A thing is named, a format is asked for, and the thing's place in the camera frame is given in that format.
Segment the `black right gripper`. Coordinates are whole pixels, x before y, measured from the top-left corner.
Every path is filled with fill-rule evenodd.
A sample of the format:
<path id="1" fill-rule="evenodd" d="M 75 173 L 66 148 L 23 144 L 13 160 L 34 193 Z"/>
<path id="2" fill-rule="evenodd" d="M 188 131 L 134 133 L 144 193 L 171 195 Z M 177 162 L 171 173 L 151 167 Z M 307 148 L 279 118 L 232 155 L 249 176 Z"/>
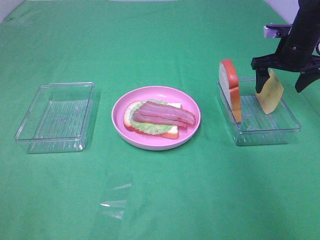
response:
<path id="1" fill-rule="evenodd" d="M 252 59 L 256 93 L 261 93 L 270 78 L 268 68 L 301 72 L 295 83 L 298 93 L 320 79 L 320 57 L 313 55 L 320 40 L 320 16 L 297 16 L 291 25 L 289 34 L 280 38 L 274 53 Z"/>

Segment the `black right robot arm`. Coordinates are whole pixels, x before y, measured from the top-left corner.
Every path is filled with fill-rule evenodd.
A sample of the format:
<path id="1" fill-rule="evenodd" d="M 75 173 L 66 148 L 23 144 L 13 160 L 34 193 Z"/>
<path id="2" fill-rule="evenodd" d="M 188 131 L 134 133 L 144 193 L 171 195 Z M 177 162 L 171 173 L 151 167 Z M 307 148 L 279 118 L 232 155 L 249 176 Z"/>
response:
<path id="1" fill-rule="evenodd" d="M 313 55 L 320 42 L 320 2 L 299 0 L 299 10 L 291 25 L 269 24 L 279 32 L 275 53 L 254 57 L 251 67 L 256 72 L 255 90 L 262 91 L 269 79 L 268 69 L 299 72 L 295 89 L 299 93 L 320 78 L 320 57 Z"/>

